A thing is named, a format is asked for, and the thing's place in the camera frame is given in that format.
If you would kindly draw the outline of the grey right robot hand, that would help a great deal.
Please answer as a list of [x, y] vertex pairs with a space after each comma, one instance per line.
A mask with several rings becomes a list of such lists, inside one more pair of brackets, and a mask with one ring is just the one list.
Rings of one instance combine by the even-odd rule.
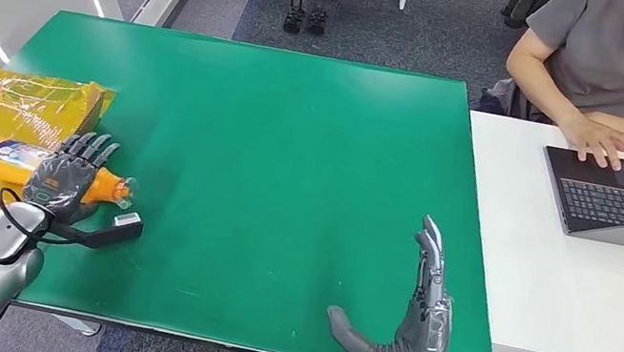
[[443, 238], [429, 215], [423, 217], [415, 239], [419, 245], [416, 286], [391, 342], [370, 342], [354, 329], [341, 307], [327, 307], [331, 335], [345, 352], [447, 352], [452, 310], [445, 286]]

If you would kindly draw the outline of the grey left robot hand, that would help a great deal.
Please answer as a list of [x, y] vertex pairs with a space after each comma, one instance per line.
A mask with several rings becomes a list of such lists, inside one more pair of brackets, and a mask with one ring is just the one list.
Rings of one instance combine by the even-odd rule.
[[74, 224], [89, 217], [97, 203], [82, 199], [93, 186], [99, 169], [118, 148], [110, 135], [72, 134], [32, 172], [23, 186], [22, 199], [54, 215], [55, 221]]

